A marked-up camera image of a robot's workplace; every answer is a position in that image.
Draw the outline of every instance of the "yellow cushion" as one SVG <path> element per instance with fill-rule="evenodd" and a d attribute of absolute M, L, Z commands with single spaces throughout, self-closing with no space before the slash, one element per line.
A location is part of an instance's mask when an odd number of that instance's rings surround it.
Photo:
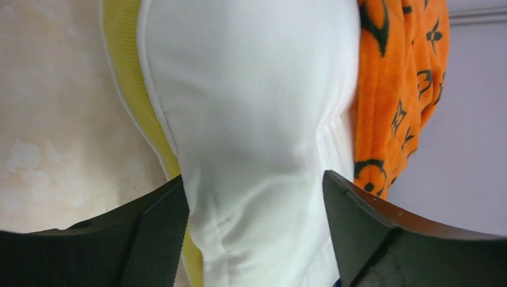
<path fill-rule="evenodd" d="M 148 98 L 139 65 L 136 29 L 141 0 L 103 0 L 102 24 L 106 46 L 114 66 L 121 96 L 139 127 L 161 155 L 171 178 L 178 176 L 178 161 L 171 151 Z M 193 287 L 203 286 L 203 260 L 187 227 L 182 253 Z"/>

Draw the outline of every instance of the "white pillow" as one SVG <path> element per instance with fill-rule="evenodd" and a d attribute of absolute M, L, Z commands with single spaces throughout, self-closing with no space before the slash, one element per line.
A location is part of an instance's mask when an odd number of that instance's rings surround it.
<path fill-rule="evenodd" d="M 322 176 L 353 176 L 355 0 L 144 0 L 139 58 L 206 287 L 339 278 Z"/>

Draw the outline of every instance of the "orange patterned cloth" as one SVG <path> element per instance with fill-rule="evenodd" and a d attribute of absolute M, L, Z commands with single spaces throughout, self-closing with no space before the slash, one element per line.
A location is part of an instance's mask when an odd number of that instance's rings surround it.
<path fill-rule="evenodd" d="M 355 184 L 383 199 L 415 153 L 442 95 L 445 0 L 358 0 L 361 14 Z"/>

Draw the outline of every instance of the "light purple wall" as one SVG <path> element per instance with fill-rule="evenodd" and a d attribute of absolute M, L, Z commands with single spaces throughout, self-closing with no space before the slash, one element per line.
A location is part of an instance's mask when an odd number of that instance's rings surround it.
<path fill-rule="evenodd" d="M 505 0 L 447 0 L 447 7 L 452 12 L 504 7 L 506 4 Z"/>
<path fill-rule="evenodd" d="M 507 234 L 507 23 L 451 28 L 446 86 L 389 200 L 432 220 Z"/>

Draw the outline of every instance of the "black pattern print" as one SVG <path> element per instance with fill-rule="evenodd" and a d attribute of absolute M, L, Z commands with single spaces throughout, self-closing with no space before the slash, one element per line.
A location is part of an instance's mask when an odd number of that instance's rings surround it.
<path fill-rule="evenodd" d="M 403 138 L 403 143 L 401 144 L 401 151 L 405 150 L 405 144 L 413 139 L 415 135 L 410 134 L 410 127 L 408 127 L 407 132 L 405 133 L 405 138 Z"/>
<path fill-rule="evenodd" d="M 411 151 L 411 152 L 408 154 L 407 159 L 408 159 L 409 157 L 411 157 L 413 154 L 415 154 L 416 152 L 417 152 L 417 148 L 416 148 L 416 149 L 414 149 L 413 151 Z"/>
<path fill-rule="evenodd" d="M 403 9 L 403 15 L 407 15 L 407 14 L 412 13 L 412 6 L 404 6 L 404 7 L 402 7 L 402 9 Z"/>
<path fill-rule="evenodd" d="M 421 96 L 431 88 L 433 84 L 433 77 L 431 70 L 422 70 L 417 72 L 417 89 L 419 90 L 419 99 Z"/>
<path fill-rule="evenodd" d="M 393 136 L 396 136 L 396 133 L 398 132 L 399 125 L 403 122 L 403 119 L 407 115 L 407 112 L 403 110 L 403 104 L 401 102 L 401 99 L 398 100 L 398 107 L 396 108 L 395 116 L 393 117 L 393 120 L 391 121 L 391 133 Z"/>
<path fill-rule="evenodd" d="M 438 93 L 438 97 L 436 98 L 435 103 L 433 103 L 433 106 L 436 105 L 438 102 L 440 102 L 440 97 L 442 96 L 442 92 L 444 91 L 444 80 L 445 80 L 445 72 L 442 76 L 442 82 L 440 83 L 440 92 Z"/>
<path fill-rule="evenodd" d="M 386 55 L 387 39 L 389 37 L 389 12 L 384 0 L 380 1 L 384 7 L 384 23 L 382 24 L 382 27 L 378 28 L 373 23 L 373 20 L 371 20 L 371 17 L 368 14 L 368 8 L 366 7 L 366 2 L 363 2 L 363 4 L 359 6 L 359 14 L 361 17 L 361 28 L 368 31 L 377 40 L 380 54 L 384 57 Z"/>
<path fill-rule="evenodd" d="M 374 178 L 381 178 L 382 182 L 367 182 L 362 188 L 369 192 L 375 193 L 376 196 L 381 196 L 384 192 L 387 181 L 387 173 L 384 170 L 384 161 L 376 160 L 374 158 L 370 160 L 357 161 L 354 165 L 354 178 L 361 180 L 361 171 L 365 169 L 372 169 L 371 171 L 377 172 L 380 176 L 374 176 Z"/>
<path fill-rule="evenodd" d="M 436 54 L 435 42 L 442 40 L 443 37 L 442 32 L 438 31 L 439 23 L 440 19 L 436 21 L 435 25 L 433 26 L 433 29 L 428 33 L 426 33 L 426 40 L 431 42 L 431 47 L 433 47 L 433 52 L 435 52 L 435 54 Z"/>

